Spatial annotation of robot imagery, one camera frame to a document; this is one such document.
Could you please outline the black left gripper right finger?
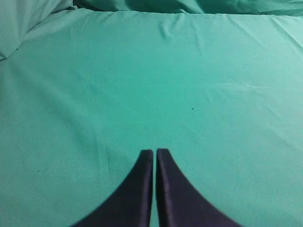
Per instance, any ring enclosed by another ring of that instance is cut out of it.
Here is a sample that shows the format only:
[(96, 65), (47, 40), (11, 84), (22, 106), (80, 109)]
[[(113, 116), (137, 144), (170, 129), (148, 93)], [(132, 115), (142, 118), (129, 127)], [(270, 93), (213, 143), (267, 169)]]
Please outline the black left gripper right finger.
[(156, 201), (160, 227), (239, 227), (207, 201), (166, 148), (157, 149)]

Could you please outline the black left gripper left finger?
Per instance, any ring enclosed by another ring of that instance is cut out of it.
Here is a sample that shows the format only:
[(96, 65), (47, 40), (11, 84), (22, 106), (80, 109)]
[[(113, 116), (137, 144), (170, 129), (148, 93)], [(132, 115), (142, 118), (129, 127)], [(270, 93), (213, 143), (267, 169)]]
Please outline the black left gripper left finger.
[(117, 189), (74, 227), (148, 227), (153, 195), (153, 151), (142, 150)]

